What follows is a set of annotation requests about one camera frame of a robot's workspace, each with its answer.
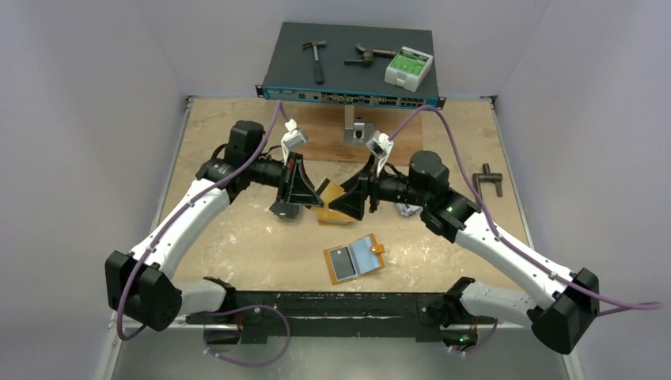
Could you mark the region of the gold credit card stack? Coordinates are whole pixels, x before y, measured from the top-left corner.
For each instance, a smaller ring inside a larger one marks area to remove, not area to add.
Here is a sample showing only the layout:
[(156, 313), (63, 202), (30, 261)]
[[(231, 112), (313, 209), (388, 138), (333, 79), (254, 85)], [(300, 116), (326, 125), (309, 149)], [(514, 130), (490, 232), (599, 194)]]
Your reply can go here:
[(351, 224), (353, 219), (339, 211), (321, 210), (317, 212), (317, 221), (324, 226), (346, 226)]

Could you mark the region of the white credit card stack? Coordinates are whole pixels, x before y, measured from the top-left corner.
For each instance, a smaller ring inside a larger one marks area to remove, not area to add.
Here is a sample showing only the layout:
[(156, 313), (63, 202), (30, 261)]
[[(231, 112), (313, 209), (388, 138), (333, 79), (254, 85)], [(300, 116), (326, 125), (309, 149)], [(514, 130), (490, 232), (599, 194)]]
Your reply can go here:
[(395, 203), (395, 207), (405, 218), (417, 215), (423, 210), (423, 208), (420, 206), (414, 206), (406, 203)]

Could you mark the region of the single black VIP card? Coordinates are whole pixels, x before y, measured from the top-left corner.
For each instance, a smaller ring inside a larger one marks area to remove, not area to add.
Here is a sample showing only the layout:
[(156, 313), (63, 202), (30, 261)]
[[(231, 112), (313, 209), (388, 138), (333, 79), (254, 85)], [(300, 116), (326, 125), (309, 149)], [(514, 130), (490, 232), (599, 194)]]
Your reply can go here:
[(329, 252), (335, 278), (340, 281), (356, 274), (349, 249), (347, 247), (333, 249)]

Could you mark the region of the orange leather card holder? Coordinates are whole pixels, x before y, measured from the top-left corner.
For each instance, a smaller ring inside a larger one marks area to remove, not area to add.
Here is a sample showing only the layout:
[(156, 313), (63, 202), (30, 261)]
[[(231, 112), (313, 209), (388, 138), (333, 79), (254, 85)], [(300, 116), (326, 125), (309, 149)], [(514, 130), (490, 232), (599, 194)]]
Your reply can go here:
[[(329, 252), (333, 249), (347, 247), (354, 264), (356, 274), (350, 278), (338, 281), (335, 278)], [(385, 246), (379, 243), (374, 234), (367, 234), (350, 244), (339, 245), (323, 251), (323, 256), (328, 270), (328, 275), (332, 285), (337, 285), (372, 275), (375, 272), (385, 268), (383, 254), (386, 253)]]

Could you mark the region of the black credit card stack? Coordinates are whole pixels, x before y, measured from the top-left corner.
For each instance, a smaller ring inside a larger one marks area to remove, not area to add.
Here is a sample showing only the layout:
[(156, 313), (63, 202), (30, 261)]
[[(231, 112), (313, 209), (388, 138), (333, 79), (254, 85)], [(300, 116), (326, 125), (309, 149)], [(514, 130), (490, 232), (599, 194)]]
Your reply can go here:
[(300, 207), (296, 204), (275, 202), (270, 206), (270, 211), (280, 219), (295, 219), (299, 215)]

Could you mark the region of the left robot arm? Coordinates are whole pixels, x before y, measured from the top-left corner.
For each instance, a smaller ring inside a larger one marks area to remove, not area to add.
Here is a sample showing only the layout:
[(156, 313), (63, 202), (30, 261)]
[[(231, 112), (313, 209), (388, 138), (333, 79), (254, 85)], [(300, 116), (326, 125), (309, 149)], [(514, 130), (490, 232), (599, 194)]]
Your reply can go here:
[(295, 120), (285, 123), (282, 159), (263, 153), (267, 134), (260, 123), (240, 120), (228, 142), (218, 146), (196, 172), (186, 194), (169, 215), (129, 253), (114, 251), (104, 263), (108, 304), (118, 317), (129, 317), (155, 331), (181, 315), (206, 313), (225, 324), (236, 313), (226, 296), (229, 285), (217, 279), (177, 286), (179, 263), (195, 240), (250, 184), (276, 188), (280, 205), (322, 207), (295, 147), (307, 135)]

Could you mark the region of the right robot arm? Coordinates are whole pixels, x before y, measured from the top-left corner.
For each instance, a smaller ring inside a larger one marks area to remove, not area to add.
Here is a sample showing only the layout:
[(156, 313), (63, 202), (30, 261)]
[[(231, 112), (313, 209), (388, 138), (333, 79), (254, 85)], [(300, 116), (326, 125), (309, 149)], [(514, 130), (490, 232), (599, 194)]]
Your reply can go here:
[(567, 355), (600, 312), (597, 300), (579, 291), (598, 293), (599, 279), (590, 270), (559, 265), (490, 224), (484, 211), (449, 186), (449, 169), (438, 154), (414, 153), (408, 174), (373, 169), (374, 159), (342, 185), (344, 193), (329, 208), (361, 220), (381, 201), (421, 207), (420, 218), (432, 233), (475, 253), (512, 279), (519, 291), (490, 287), (461, 277), (444, 294), (437, 311), (445, 327), (473, 317), (490, 317), (530, 329), (547, 348)]

